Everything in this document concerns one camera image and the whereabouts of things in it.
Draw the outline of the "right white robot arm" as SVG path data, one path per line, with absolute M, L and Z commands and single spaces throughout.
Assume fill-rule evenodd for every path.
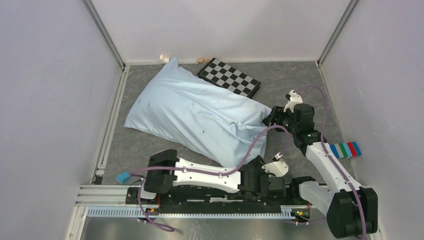
M 340 239 L 362 237 L 378 230 L 378 195 L 358 183 L 344 169 L 324 135 L 315 128 L 314 108 L 306 103 L 293 107 L 274 106 L 263 123 L 271 129 L 287 131 L 294 145 L 316 167 L 328 190 L 315 180 L 292 180 L 289 199 L 295 204 L 308 201 L 325 215 L 327 225 Z

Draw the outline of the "red blue green blocks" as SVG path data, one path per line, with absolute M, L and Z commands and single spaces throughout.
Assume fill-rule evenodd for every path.
M 337 159 L 350 159 L 362 155 L 355 141 L 330 144 L 330 149 Z

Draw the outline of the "light blue pillowcase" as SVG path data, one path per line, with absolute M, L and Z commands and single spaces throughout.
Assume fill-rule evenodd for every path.
M 172 58 L 147 84 L 131 107 L 124 126 L 236 167 L 266 152 L 266 105 L 215 86 Z

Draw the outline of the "black white checkerboard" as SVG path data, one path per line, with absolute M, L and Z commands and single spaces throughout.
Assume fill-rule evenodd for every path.
M 200 79 L 237 95 L 252 98 L 261 82 L 229 64 L 212 58 L 197 74 Z

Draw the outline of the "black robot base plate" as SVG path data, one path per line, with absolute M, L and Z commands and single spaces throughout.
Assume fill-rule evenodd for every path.
M 234 213 L 277 213 L 282 206 L 306 207 L 309 203 L 295 197 L 287 185 L 289 195 L 285 198 L 247 199 L 237 193 L 227 193 L 219 189 L 181 185 L 166 193 L 156 193 L 154 197 L 147 192 L 138 195 L 139 187 L 127 189 L 125 203 L 148 208 L 150 213 L 184 213 L 184 214 L 234 214 Z

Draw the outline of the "small blue object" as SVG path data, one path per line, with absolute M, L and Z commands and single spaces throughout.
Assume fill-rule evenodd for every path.
M 128 171 L 122 172 L 115 177 L 120 184 L 125 184 L 130 178 L 131 175 Z

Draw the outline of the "aluminium rail frame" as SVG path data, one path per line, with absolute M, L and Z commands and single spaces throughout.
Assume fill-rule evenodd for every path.
M 81 185 L 75 205 L 79 207 L 121 207 L 126 205 L 127 185 Z

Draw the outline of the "wooden toy pieces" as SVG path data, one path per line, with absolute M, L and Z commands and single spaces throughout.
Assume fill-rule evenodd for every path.
M 209 61 L 210 61 L 210 59 L 209 59 L 209 58 L 204 58 L 204 57 L 199 57 L 199 58 L 197 59 L 197 63 L 198 63 L 198 64 L 207 64 Z

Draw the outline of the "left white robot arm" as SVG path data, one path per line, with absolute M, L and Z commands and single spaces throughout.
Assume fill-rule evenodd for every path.
M 265 163 L 257 156 L 239 169 L 216 167 L 188 161 L 167 149 L 150 157 L 148 171 L 138 197 L 145 204 L 153 203 L 157 195 L 166 194 L 177 186 L 198 190 L 213 189 L 218 194 L 235 195 L 242 199 L 284 197 L 284 176 L 288 164 L 279 156 Z

